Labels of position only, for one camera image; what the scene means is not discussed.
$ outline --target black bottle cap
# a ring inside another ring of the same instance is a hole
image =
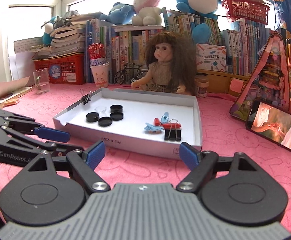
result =
[[[120,121],[124,118],[124,115],[121,112],[113,112],[110,114],[110,117],[113,121]]]
[[[110,112],[112,112],[112,113],[114,113],[114,112],[122,113],[122,109],[123,109],[123,107],[121,105],[110,106]]]
[[[98,122],[102,127],[110,126],[112,124],[112,118],[108,116],[101,117]]]
[[[86,115],[87,122],[96,122],[99,120],[99,114],[96,112],[91,112]]]

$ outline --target soda can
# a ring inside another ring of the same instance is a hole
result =
[[[99,66],[106,64],[106,50],[102,43],[94,43],[89,45],[90,65]]]

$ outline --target black binder clip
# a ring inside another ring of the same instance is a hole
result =
[[[92,92],[90,91],[89,93],[87,93],[86,95],[84,94],[84,91],[82,89],[80,89],[81,94],[83,95],[81,98],[84,100],[84,105],[88,102],[90,102],[91,100],[91,94]]]
[[[173,123],[170,125],[170,129],[164,131],[164,140],[165,141],[181,141],[181,129],[176,128],[176,124]]]

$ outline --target pink and white plush bunny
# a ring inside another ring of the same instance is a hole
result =
[[[134,26],[160,25],[162,13],[161,8],[157,7],[160,0],[134,0],[133,6],[137,13],[132,17]]]

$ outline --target grid board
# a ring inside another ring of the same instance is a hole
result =
[[[31,46],[42,45],[42,37],[35,37],[13,42],[14,53],[24,52],[30,50]]]

